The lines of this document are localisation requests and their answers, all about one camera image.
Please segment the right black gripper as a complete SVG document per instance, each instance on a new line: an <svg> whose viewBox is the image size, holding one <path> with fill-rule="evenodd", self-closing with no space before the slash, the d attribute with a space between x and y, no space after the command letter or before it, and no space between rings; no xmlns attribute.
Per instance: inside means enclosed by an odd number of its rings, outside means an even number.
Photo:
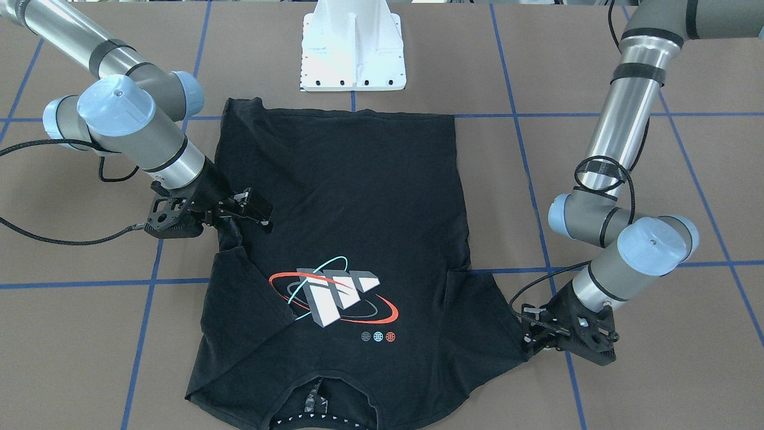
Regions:
<svg viewBox="0 0 764 430"><path fill-rule="evenodd" d="M234 194L226 176L208 158L197 178L181 189L181 199L181 213L190 213L200 223L217 224L222 217L232 217L256 222L265 234L273 230L273 206L252 188Z"/></svg>

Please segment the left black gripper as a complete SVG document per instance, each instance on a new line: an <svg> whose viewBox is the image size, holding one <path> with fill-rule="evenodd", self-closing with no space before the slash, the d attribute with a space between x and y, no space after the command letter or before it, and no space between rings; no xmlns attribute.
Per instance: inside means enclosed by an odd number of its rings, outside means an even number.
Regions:
<svg viewBox="0 0 764 430"><path fill-rule="evenodd" d="M523 304L521 324L526 349L594 348L596 313L576 296L573 281L543 308Z"/></svg>

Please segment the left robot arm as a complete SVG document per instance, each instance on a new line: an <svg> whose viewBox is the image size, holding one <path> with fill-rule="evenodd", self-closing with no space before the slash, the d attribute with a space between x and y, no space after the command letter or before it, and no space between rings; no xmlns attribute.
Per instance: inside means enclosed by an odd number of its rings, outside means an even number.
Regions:
<svg viewBox="0 0 764 430"><path fill-rule="evenodd" d="M529 353L558 349L599 364L615 359L614 311L689 259L699 232L685 217L636 212L632 169L642 154L653 103L686 41L762 38L761 1L644 1L617 41L620 62L576 185L552 202L549 226L601 248L540 307L523 305Z"/></svg>

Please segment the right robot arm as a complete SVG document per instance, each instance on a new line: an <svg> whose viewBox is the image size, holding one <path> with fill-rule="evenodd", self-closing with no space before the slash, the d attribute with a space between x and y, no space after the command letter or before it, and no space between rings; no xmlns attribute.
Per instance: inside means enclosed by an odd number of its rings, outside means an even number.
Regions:
<svg viewBox="0 0 764 430"><path fill-rule="evenodd" d="M272 229L272 207L256 191L232 190L226 177L179 126L201 111L190 73L164 72L65 1L3 1L2 17L27 28L95 76L80 95L52 101L42 115L46 140L100 158L125 155L152 180L147 220L132 226L155 238L198 237L205 226L245 219Z"/></svg>

